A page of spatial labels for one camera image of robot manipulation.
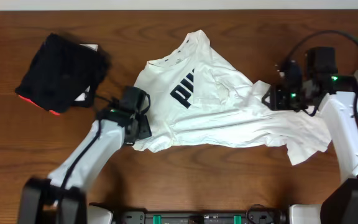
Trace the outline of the white Puma t-shirt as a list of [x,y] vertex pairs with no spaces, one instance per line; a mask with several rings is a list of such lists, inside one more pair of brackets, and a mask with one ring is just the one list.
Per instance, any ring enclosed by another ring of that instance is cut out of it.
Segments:
[[320,117],[265,106],[262,97],[269,85],[236,70],[202,30],[189,33],[170,55],[148,61],[135,85],[151,98],[152,136],[137,141],[137,151],[200,144],[286,146],[296,165],[326,151],[331,142]]

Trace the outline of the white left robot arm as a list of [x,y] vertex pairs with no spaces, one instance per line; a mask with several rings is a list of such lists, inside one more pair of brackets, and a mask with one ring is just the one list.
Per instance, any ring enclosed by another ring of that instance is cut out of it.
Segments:
[[23,190],[18,223],[112,223],[111,211],[86,203],[86,192],[123,145],[152,135],[145,110],[103,109],[69,158],[46,179],[33,177]]

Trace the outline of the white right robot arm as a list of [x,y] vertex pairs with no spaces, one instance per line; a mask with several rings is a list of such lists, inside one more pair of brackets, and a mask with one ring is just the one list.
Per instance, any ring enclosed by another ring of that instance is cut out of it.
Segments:
[[284,61],[280,85],[262,101],[273,110],[301,111],[312,106],[319,114],[336,151],[341,185],[321,205],[292,205],[289,223],[358,223],[358,81],[338,75],[333,59],[307,62],[307,80],[294,60]]

